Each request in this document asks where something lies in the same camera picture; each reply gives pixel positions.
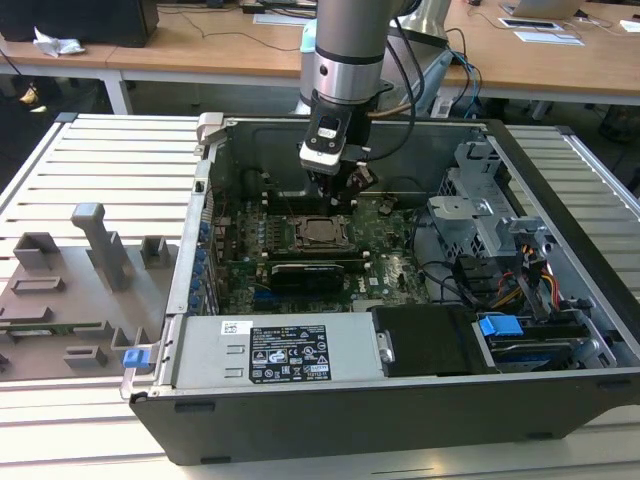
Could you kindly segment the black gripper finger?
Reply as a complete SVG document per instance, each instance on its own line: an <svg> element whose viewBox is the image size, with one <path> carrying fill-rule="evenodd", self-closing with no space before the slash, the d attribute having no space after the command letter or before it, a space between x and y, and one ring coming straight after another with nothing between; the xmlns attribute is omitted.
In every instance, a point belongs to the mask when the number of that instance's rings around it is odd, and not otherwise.
<svg viewBox="0 0 640 480"><path fill-rule="evenodd" d="M334 208L340 205L340 201L336 198L338 195L336 182L337 176L322 173L317 175L318 193L322 198L319 211L322 215L332 215Z"/></svg>
<svg viewBox="0 0 640 480"><path fill-rule="evenodd" d="M353 197L376 184L376 174L366 162L357 162L355 169L347 177L343 190L343 199L350 201Z"/></svg>

